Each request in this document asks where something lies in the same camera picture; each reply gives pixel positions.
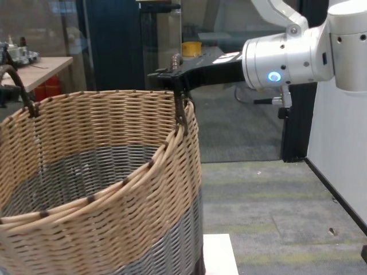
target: basket handle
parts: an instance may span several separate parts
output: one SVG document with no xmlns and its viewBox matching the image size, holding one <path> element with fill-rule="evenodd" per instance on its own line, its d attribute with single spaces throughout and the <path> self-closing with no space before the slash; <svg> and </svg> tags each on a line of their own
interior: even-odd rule
<svg viewBox="0 0 367 275">
<path fill-rule="evenodd" d="M 10 75 L 11 79 L 13 79 L 15 85 L 20 88 L 20 95 L 22 97 L 24 107 L 28 108 L 29 117 L 37 117 L 38 115 L 36 114 L 36 110 L 34 108 L 34 105 L 33 105 L 32 101 L 30 100 L 30 97 L 29 97 L 27 91 L 25 90 L 24 84 L 23 84 L 21 78 L 19 77 L 17 71 L 11 65 L 2 65 L 2 66 L 0 66 L 0 83 L 3 80 L 5 73 L 8 73 Z"/>
</svg>

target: desk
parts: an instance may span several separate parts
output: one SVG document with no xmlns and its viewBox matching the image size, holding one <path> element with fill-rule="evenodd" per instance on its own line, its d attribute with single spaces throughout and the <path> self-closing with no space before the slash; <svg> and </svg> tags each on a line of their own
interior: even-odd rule
<svg viewBox="0 0 367 275">
<path fill-rule="evenodd" d="M 25 66 L 18 69 L 18 74 L 25 90 L 30 92 L 72 63 L 72 57 L 43 57 L 40 62 L 32 64 L 37 67 Z M 12 79 L 4 79 L 2 84 L 14 85 Z"/>
</svg>

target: floor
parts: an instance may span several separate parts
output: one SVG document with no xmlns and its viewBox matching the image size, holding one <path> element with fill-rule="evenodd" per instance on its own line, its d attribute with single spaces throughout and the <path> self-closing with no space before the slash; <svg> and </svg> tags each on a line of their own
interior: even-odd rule
<svg viewBox="0 0 367 275">
<path fill-rule="evenodd" d="M 305 163 L 203 164 L 203 189 L 204 233 L 230 235 L 239 274 L 367 274 L 367 237 Z"/>
<path fill-rule="evenodd" d="M 238 97 L 245 104 L 235 99 Z M 192 92 L 200 127 L 203 163 L 279 160 L 283 121 L 279 106 L 254 105 L 254 99 L 280 96 L 279 91 L 259 93 L 244 83 L 213 85 Z"/>
<path fill-rule="evenodd" d="M 0 108 L 0 122 L 23 107 L 22 102 L 7 102 L 6 105 L 7 108 Z"/>
</svg>

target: woven wicker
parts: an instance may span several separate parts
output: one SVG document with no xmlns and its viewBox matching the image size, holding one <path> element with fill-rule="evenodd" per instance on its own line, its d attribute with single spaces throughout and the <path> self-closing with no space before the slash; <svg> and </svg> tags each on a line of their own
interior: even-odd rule
<svg viewBox="0 0 367 275">
<path fill-rule="evenodd" d="M 5 71 L 22 87 L 7 66 L 0 79 Z M 192 103 L 185 131 L 172 92 L 80 92 L 36 105 L 22 97 L 27 107 L 0 124 L 0 266 L 204 274 Z"/>
</svg>

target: wall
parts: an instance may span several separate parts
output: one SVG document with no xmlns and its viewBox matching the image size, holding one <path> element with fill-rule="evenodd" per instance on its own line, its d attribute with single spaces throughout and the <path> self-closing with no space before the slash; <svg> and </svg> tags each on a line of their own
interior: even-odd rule
<svg viewBox="0 0 367 275">
<path fill-rule="evenodd" d="M 330 0 L 333 5 L 340 0 Z M 318 84 L 308 158 L 367 224 L 367 91 Z"/>
</svg>

